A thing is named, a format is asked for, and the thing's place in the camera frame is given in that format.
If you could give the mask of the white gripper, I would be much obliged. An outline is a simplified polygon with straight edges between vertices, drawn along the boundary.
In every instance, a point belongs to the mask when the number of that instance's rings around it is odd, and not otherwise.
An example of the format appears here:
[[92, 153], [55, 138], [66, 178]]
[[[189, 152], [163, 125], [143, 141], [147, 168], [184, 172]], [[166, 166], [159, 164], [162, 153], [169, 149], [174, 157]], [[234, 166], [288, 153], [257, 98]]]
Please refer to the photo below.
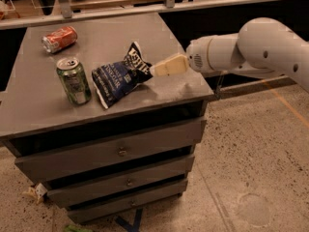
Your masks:
[[209, 46], [212, 40], [213, 37], [201, 37], [192, 40], [185, 51], [189, 64], [183, 54], [176, 53], [151, 66], [150, 72], [152, 76], [185, 73], [189, 65], [195, 72], [212, 73], [213, 68], [209, 60]]

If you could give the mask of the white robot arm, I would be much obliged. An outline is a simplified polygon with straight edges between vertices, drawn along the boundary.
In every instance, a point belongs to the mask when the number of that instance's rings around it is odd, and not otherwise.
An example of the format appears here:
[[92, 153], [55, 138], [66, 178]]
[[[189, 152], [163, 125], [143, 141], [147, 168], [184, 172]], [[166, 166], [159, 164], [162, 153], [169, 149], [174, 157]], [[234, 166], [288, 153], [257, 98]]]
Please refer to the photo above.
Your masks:
[[184, 54], [150, 68], [154, 76], [226, 72], [253, 78], [288, 76], [309, 91], [309, 43], [281, 22], [259, 17], [235, 34], [205, 36], [190, 42]]

